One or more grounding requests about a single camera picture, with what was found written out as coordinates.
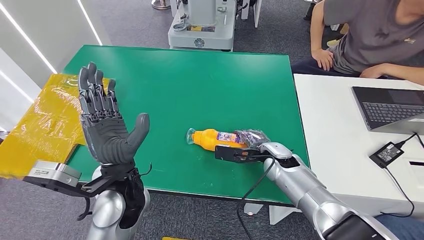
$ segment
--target man's arm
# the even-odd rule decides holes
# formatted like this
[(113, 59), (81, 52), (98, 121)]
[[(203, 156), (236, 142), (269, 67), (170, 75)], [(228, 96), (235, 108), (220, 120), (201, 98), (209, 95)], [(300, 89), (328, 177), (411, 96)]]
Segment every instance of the man's arm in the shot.
[(382, 75), (405, 79), (424, 86), (424, 67), (401, 66), (391, 63), (383, 63), (365, 69), (360, 78), (377, 79)]
[(324, 32), (324, 0), (313, 8), (310, 21), (310, 53), (318, 63), (318, 67), (329, 71), (333, 67), (333, 53), (323, 50), (322, 40)]

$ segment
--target gray carpet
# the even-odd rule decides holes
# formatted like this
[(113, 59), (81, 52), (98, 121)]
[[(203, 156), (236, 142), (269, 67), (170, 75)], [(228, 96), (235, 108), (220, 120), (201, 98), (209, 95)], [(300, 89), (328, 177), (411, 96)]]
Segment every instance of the gray carpet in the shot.
[[(93, 0), (114, 45), (169, 48), (170, 10), (158, 11), (148, 0)], [(288, 54), (296, 62), (309, 55), (308, 4), (302, 0), (264, 0), (259, 28), (252, 11), (237, 21), (234, 51)], [(76, 221), (84, 200), (17, 180), (0, 183), (1, 240), (83, 240), (91, 217)], [(163, 236), (190, 240), (246, 239), (235, 212), (235, 202), (151, 195), (151, 208), (137, 240)], [(268, 207), (254, 216), (242, 215), (254, 239), (313, 240), (316, 234), (301, 213), (269, 225)]]

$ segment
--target person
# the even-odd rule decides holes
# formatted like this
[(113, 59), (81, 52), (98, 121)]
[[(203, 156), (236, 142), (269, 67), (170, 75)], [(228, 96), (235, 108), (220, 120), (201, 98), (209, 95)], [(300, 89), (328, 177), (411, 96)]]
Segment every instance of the person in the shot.
[[(322, 49), (325, 25), (349, 25), (340, 42)], [(388, 75), (424, 85), (424, 67), (401, 62), (424, 51), (424, 0), (323, 0), (310, 25), (311, 57), (293, 74), (380, 78)]]

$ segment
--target yellow plastic bag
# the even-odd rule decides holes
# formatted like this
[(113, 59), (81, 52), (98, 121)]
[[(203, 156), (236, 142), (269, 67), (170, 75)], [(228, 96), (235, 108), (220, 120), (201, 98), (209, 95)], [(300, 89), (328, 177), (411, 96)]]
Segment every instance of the yellow plastic bag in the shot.
[[(103, 79), (105, 86), (109, 82)], [(23, 178), (37, 160), (66, 163), (85, 145), (76, 75), (52, 74), (17, 126), (0, 145), (0, 177)]]

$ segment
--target white machine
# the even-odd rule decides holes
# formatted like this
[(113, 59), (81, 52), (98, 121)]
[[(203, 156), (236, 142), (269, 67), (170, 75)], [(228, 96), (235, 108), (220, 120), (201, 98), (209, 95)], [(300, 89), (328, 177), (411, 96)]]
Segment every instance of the white machine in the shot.
[(171, 49), (233, 49), (236, 0), (183, 0), (168, 31)]

